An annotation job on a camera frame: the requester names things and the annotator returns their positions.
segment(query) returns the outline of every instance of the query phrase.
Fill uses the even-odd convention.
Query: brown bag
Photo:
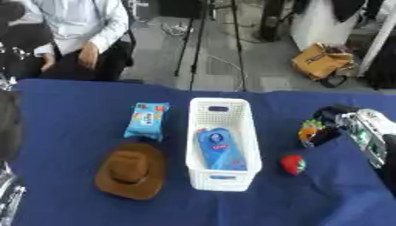
[[[353,55],[340,47],[316,43],[293,59],[293,65],[312,80],[325,79],[337,69],[353,62]]]

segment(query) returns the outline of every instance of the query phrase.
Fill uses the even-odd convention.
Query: red strawberry
[[[305,170],[306,167],[306,163],[300,155],[286,155],[282,158],[280,163],[287,172],[293,175],[298,175]]]

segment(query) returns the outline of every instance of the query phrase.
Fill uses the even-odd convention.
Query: blue package
[[[245,159],[225,128],[198,131],[198,142],[210,170],[247,170]]]
[[[161,141],[161,123],[164,114],[169,109],[169,103],[138,102],[132,107],[133,114],[124,133],[125,138],[147,137]]]

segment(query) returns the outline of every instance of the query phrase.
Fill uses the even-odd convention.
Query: white box
[[[232,134],[237,148],[245,158],[247,171],[206,169],[196,134],[201,128],[211,130],[218,127],[226,128]],[[190,102],[186,165],[191,185],[195,189],[246,191],[255,174],[262,169],[250,104],[241,99],[194,98]]]

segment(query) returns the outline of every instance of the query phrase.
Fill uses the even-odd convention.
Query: tripod
[[[228,7],[231,7],[231,9],[232,9],[232,17],[233,17],[233,24],[234,24],[234,30],[235,30],[235,40],[236,40],[236,46],[237,46],[238,58],[239,58],[239,64],[240,64],[241,88],[242,88],[243,92],[247,91],[247,89],[246,89],[246,74],[245,74],[245,69],[244,69],[244,64],[243,64],[243,56],[242,56],[242,45],[240,44],[240,28],[239,28],[239,22],[238,22],[238,15],[237,15],[238,8],[237,8],[236,0],[231,0],[230,5],[220,6],[220,7],[215,6],[214,0],[209,0],[209,3],[208,3],[208,0],[202,0],[201,24],[200,24],[200,28],[198,31],[198,41],[197,41],[197,44],[195,47],[194,61],[193,61],[193,64],[191,65],[191,70],[190,70],[190,72],[191,72],[191,80],[190,80],[190,84],[189,84],[190,90],[192,90],[193,86],[194,86],[197,65],[198,65],[199,56],[201,53],[203,31],[205,29],[205,23],[206,23],[206,18],[208,16],[208,11],[210,11],[210,17],[214,20],[215,13],[213,13],[213,11],[218,10],[218,9],[228,8]],[[179,76],[181,62],[183,61],[183,57],[186,53],[187,43],[191,36],[191,30],[193,28],[194,21],[195,21],[194,16],[192,16],[188,20],[187,32],[186,32],[185,37],[183,38],[183,41],[184,41],[183,47],[180,52],[179,61],[178,61],[177,67],[176,67],[176,71],[174,73],[174,75],[176,77]]]

